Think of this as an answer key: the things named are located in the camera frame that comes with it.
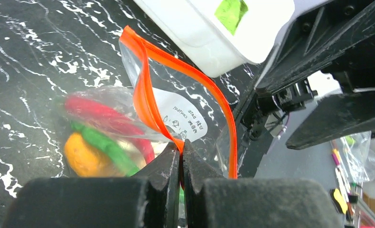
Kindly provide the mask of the red chili pepper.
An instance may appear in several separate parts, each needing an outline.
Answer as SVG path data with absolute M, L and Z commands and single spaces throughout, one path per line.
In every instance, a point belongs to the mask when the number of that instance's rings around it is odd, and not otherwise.
M 141 152 L 147 164 L 154 160 L 155 154 L 151 142 L 142 138 L 144 131 L 132 124 L 131 119 L 127 116 L 102 103 L 75 95 L 71 95 L 65 100 L 64 108 L 67 113 L 92 123 L 95 127 L 99 126 L 105 131 L 128 136 L 130 142 Z

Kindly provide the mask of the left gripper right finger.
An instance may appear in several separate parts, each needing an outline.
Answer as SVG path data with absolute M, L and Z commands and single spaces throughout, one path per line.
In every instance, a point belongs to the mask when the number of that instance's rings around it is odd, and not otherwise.
M 185 141 L 181 155 L 190 228 L 341 228 L 327 191 L 307 179 L 228 179 Z

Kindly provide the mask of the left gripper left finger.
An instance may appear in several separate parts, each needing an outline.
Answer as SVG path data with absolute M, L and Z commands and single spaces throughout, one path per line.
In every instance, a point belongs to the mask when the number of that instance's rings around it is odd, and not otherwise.
M 5 228 L 175 228 L 179 152 L 173 143 L 131 177 L 39 178 L 11 204 Z

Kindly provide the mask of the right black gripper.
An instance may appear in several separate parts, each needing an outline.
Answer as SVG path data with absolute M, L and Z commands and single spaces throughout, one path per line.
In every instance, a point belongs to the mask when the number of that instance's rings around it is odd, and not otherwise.
M 288 27 L 281 46 L 261 74 L 256 92 L 269 95 L 295 83 L 272 96 L 286 113 L 325 98 L 292 133 L 287 148 L 302 150 L 375 131 L 375 70 L 319 71 L 373 35 L 375 0 L 330 0 Z

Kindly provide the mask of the clear zip top bag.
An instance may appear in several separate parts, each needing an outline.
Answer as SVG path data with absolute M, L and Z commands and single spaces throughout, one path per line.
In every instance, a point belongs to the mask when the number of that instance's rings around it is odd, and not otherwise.
M 190 141 L 204 161 L 225 177 L 237 178 L 234 117 L 217 85 L 196 68 L 145 40 L 131 27 L 123 29 L 119 46 L 131 87 L 107 85 L 60 98 L 56 110 L 64 121 L 68 138 L 76 132 L 71 127 L 71 121 L 76 121 L 114 140 L 140 170 L 148 165 L 128 136 L 105 131 L 67 113 L 64 102 L 75 95 L 102 103 L 130 118 L 132 124 L 144 131 L 142 138 L 151 142 L 155 158 L 169 143 L 175 144 L 182 154 L 185 141 Z

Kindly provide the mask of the orange fruit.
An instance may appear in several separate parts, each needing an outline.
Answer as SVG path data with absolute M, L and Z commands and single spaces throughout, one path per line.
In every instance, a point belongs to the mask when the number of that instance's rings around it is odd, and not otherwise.
M 90 146 L 80 133 L 74 132 L 64 145 L 64 154 L 69 166 L 81 177 L 122 176 L 110 158 L 102 151 Z

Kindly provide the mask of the green chili pepper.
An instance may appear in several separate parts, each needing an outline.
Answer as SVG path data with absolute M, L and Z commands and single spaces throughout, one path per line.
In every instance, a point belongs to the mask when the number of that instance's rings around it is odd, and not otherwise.
M 88 146 L 92 146 L 93 149 L 97 149 L 98 152 L 106 155 L 116 170 L 125 176 L 132 176 L 140 170 L 124 149 L 100 131 L 89 126 L 84 126 L 76 121 L 71 121 L 71 127 L 77 133 L 81 134 L 83 141 Z

